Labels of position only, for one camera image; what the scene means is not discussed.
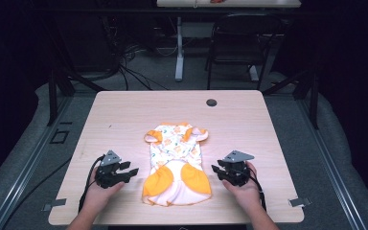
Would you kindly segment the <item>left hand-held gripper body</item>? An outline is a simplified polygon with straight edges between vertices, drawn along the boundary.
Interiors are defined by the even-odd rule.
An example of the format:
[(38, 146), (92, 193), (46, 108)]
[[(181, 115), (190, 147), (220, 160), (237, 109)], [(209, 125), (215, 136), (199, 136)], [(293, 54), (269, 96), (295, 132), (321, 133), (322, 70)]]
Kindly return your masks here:
[(106, 189), (124, 180), (121, 174), (117, 174), (121, 167), (121, 162), (122, 158), (114, 151), (109, 150), (107, 152), (101, 160), (95, 175), (95, 180), (100, 187)]

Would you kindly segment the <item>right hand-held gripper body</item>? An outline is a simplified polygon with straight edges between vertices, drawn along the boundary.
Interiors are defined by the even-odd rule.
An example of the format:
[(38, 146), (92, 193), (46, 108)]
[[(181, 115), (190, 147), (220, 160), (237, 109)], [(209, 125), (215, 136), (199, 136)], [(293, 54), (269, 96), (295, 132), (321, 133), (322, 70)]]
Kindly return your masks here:
[(241, 187), (248, 182), (250, 172), (246, 166), (246, 161), (251, 159), (254, 159), (253, 155), (239, 150), (232, 150), (222, 159), (222, 161), (227, 162), (227, 167), (223, 168), (228, 176), (227, 180), (233, 186)]

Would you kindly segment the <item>orange and white baby dress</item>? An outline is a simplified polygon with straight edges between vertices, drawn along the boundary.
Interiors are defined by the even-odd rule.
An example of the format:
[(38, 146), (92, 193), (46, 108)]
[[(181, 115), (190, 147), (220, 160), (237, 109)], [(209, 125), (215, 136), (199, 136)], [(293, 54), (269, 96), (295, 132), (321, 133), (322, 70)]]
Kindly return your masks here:
[(150, 172), (142, 200), (150, 205), (185, 206), (212, 196), (209, 178), (202, 167), (200, 143), (206, 129), (190, 124), (162, 124), (145, 134), (149, 144)]

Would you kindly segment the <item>person's right hand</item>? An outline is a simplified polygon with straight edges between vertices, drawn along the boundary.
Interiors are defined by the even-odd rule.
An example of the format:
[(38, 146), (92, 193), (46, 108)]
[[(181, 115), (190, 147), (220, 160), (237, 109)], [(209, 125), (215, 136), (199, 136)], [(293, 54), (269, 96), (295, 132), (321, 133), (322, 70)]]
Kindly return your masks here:
[(257, 214), (258, 212), (265, 213), (260, 199), (260, 191), (253, 179), (257, 178), (257, 170), (251, 162), (246, 162), (249, 168), (250, 178), (248, 182), (239, 187), (233, 186), (230, 182), (223, 180), (223, 186), (232, 193), (239, 205), (243, 208), (245, 213), (249, 216)]

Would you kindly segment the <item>person's left hand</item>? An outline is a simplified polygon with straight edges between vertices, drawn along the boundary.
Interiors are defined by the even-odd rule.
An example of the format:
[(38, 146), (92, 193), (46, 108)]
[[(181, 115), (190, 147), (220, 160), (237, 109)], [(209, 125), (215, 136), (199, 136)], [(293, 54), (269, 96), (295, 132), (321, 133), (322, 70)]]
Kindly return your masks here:
[(92, 175), (81, 210), (91, 214), (100, 213), (100, 211), (107, 205), (108, 201), (124, 186), (124, 182), (119, 182), (112, 187), (104, 189), (95, 181), (95, 175)]

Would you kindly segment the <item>white background desk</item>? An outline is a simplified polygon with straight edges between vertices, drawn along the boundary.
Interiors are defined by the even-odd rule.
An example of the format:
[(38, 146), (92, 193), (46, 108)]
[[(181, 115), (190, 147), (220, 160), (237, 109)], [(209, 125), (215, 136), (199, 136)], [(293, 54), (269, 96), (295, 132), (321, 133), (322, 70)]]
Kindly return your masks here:
[[(195, 9), (297, 9), (301, 6), (301, 0), (226, 0), (220, 4), (212, 4), (210, 0), (156, 0), (156, 6), (159, 8), (195, 10)], [(181, 16), (177, 16), (177, 60), (175, 68), (175, 80), (183, 80), (183, 34)]]

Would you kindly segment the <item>black metal chair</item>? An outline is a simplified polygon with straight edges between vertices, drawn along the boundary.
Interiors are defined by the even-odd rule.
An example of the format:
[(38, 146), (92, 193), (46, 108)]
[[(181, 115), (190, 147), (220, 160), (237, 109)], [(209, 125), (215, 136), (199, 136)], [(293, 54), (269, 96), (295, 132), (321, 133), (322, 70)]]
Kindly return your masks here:
[(218, 19), (211, 32), (205, 70), (211, 88), (213, 65), (260, 66), (260, 89), (272, 39), (281, 31), (282, 20), (272, 14), (230, 13)]

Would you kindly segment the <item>grey metal table bracket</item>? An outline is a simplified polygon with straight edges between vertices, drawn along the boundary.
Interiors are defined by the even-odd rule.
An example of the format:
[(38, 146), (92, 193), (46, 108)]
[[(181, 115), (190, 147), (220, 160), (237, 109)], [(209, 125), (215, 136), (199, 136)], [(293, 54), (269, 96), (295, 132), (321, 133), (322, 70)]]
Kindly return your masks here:
[(291, 207), (306, 207), (311, 205), (311, 200), (308, 197), (297, 197), (288, 201)]
[(52, 210), (53, 207), (57, 207), (57, 206), (63, 206), (66, 204), (66, 199), (62, 198), (62, 199), (56, 199), (50, 203), (46, 203), (43, 205), (41, 211), (42, 212), (49, 212)]

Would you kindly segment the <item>aluminium floor rail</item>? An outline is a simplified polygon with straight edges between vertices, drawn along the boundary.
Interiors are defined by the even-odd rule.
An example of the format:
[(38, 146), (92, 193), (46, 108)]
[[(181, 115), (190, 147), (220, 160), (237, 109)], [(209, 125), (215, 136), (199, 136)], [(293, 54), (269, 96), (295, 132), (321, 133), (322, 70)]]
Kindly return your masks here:
[(326, 171), (327, 176), (333, 186), (333, 190), (337, 196), (340, 206), (342, 207), (345, 216), (350, 223), (352, 230), (368, 230), (353, 199), (351, 193), (346, 187), (340, 172), (334, 163), (334, 160), (330, 154), (330, 151), (321, 135), (319, 129), (316, 129), (311, 123), (309, 116), (309, 107), (304, 101), (297, 100), (297, 106), (299, 107), (303, 119), (310, 130), (310, 133), (319, 149), (319, 155)]
[(79, 120), (72, 115), (74, 100), (60, 101), (55, 122), (46, 124), (41, 103), (24, 134), (0, 169), (0, 230), (58, 230), (49, 222), (44, 204), (58, 190), (76, 145)]

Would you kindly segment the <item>black metal stand frame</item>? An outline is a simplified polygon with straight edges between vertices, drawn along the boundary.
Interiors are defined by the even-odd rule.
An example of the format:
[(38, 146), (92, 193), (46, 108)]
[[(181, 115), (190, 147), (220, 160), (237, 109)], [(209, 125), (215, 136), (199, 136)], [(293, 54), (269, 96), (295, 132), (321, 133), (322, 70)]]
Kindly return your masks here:
[(55, 10), (50, 7), (49, 0), (28, 1), (31, 4), (31, 13), (34, 20), (41, 25), (39, 32), (40, 41), (47, 50), (47, 56), (51, 65), (48, 76), (50, 105), (48, 125), (51, 126), (58, 118), (58, 91), (66, 98), (73, 97), (76, 90), (72, 81), (78, 81), (94, 92), (100, 92), (104, 89), (76, 71), (58, 30)]
[(263, 95), (268, 96), (296, 81), (297, 85), (292, 92), (292, 96), (295, 100), (304, 100), (308, 93), (310, 93), (309, 120), (315, 129), (318, 129), (317, 109), (319, 78), (317, 76), (317, 71), (321, 69), (322, 57), (323, 54), (317, 51), (306, 68), (299, 71), (296, 75), (281, 80), (279, 83), (263, 91)]

